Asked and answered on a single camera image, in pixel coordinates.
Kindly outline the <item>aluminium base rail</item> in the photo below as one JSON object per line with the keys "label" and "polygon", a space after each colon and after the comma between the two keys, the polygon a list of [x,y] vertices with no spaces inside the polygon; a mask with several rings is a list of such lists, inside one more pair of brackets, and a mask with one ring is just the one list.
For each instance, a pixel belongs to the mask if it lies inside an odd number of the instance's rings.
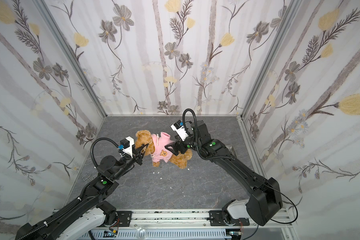
{"label": "aluminium base rail", "polygon": [[275,221],[259,226],[212,227],[207,220],[211,209],[120,210],[132,211],[129,227],[95,227],[81,240],[296,240],[285,210]]}

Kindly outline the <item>brown plush teddy bear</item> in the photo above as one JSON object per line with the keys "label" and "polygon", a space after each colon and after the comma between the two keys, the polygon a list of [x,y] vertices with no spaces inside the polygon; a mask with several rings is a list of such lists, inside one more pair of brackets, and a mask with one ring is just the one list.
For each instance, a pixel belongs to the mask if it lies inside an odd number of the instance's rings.
{"label": "brown plush teddy bear", "polygon": [[145,156],[151,156],[153,167],[158,168],[161,162],[172,163],[180,169],[187,167],[188,161],[192,158],[191,150],[177,156],[165,148],[166,145],[174,143],[171,136],[165,132],[151,134],[148,130],[141,130],[136,133],[135,149],[146,146]]}

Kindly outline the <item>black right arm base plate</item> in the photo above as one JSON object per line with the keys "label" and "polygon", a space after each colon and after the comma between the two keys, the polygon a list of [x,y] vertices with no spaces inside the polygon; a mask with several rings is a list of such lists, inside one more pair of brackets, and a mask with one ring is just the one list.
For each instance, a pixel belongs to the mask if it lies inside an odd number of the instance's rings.
{"label": "black right arm base plate", "polygon": [[211,210],[207,220],[212,227],[241,227],[249,226],[250,222],[247,218],[233,219],[227,211]]}

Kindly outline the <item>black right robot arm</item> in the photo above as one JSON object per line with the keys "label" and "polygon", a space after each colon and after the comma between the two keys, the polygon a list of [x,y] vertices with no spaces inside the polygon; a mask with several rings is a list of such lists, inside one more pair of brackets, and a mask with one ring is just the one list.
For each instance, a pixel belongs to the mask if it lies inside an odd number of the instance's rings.
{"label": "black right robot arm", "polygon": [[192,123],[187,129],[185,123],[178,120],[171,128],[177,133],[176,141],[166,145],[167,150],[176,156],[188,150],[195,151],[203,160],[225,170],[247,191],[249,199],[232,200],[222,208],[223,224],[232,225],[235,220],[252,219],[264,226],[281,210],[283,203],[279,183],[257,174],[237,159],[224,143],[211,137],[203,121]]}

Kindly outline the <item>metal tray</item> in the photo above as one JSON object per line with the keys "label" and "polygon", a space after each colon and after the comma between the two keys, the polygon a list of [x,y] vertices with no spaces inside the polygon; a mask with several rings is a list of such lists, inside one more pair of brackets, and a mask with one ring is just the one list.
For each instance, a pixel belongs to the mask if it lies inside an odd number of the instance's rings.
{"label": "metal tray", "polygon": [[226,148],[230,151],[230,153],[237,158],[237,153],[232,145],[226,145]]}

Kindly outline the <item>pink bear hoodie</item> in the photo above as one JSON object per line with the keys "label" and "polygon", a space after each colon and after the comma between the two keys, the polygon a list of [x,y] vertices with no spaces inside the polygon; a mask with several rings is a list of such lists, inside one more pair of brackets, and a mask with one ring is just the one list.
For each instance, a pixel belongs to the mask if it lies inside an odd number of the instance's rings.
{"label": "pink bear hoodie", "polygon": [[173,154],[165,149],[165,146],[173,143],[171,140],[171,136],[165,132],[161,132],[160,135],[152,134],[152,140],[154,145],[154,152],[151,154],[153,163],[159,163],[160,161],[164,161],[167,163]]}

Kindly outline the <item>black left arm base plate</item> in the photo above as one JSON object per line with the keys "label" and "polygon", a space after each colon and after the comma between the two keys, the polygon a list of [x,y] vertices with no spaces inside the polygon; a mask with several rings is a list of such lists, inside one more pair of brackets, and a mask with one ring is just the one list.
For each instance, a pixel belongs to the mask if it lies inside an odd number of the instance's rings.
{"label": "black left arm base plate", "polygon": [[105,227],[129,227],[132,220],[132,211],[111,211],[106,215]]}

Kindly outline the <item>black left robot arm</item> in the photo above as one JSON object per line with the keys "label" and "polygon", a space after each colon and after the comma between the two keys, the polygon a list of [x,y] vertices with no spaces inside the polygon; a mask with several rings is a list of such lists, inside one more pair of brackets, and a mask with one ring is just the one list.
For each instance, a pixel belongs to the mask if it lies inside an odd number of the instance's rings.
{"label": "black left robot arm", "polygon": [[113,156],[103,158],[100,164],[94,156],[95,145],[100,141],[109,141],[116,148],[120,146],[106,138],[96,140],[90,148],[92,162],[98,171],[98,175],[86,184],[81,193],[62,207],[56,213],[46,219],[30,225],[23,225],[16,234],[16,240],[56,240],[69,226],[78,220],[85,212],[93,207],[100,206],[119,186],[117,180],[132,169],[135,163],[141,165],[148,144],[141,145],[137,149],[132,146],[132,155],[125,154],[120,160]]}

